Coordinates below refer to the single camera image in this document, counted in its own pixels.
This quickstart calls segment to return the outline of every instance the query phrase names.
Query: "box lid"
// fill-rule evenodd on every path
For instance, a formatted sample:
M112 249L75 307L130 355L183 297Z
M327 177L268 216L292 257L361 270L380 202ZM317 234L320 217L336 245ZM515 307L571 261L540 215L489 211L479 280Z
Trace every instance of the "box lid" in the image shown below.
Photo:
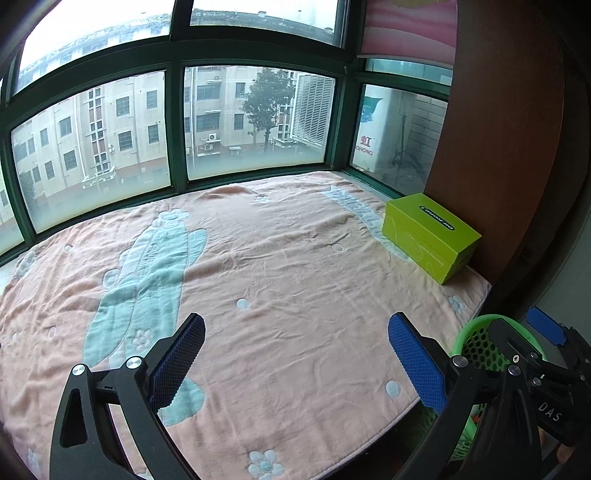
M458 255L473 245L481 235L452 212L416 193L388 202L407 220L407 228L436 250L443 258L454 263Z

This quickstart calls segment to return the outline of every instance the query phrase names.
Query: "blue gripper pad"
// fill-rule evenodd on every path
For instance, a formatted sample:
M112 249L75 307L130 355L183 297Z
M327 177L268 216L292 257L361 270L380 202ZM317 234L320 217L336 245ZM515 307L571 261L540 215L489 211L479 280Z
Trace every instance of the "blue gripper pad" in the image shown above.
M172 403L205 341L205 322L199 315L191 315L152 373L148 402L154 412Z
M566 337L562 327L538 307L530 308L525 318L527 319L527 323L544 335L553 345L564 345L566 343Z
M388 322L388 339L423 405L440 414L447 403L445 378L398 313Z

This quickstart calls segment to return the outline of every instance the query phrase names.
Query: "white louvered vent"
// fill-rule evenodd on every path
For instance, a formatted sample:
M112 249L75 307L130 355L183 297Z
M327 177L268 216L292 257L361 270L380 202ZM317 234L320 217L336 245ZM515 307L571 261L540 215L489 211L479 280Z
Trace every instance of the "white louvered vent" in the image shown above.
M329 131L335 80L313 73L300 73L295 84L291 137L324 148Z

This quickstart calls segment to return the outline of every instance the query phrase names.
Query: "pink poster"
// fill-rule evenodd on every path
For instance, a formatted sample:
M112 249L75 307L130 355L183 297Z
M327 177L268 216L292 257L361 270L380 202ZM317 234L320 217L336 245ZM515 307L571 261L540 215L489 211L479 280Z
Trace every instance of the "pink poster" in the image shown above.
M456 33L457 0L368 0L359 56L451 69Z

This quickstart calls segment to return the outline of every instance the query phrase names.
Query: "pink blanket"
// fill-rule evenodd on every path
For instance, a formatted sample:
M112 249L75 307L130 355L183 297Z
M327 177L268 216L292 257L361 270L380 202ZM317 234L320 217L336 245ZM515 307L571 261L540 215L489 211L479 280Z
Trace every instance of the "pink blanket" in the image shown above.
M201 478L316 479L355 456L418 400L390 316L449 351L489 290L468 269L435 283L381 235L383 212L311 173L108 213L34 247L0 299L0 420L21 456L48 478L73 365L118 367L190 312L205 345L159 415Z

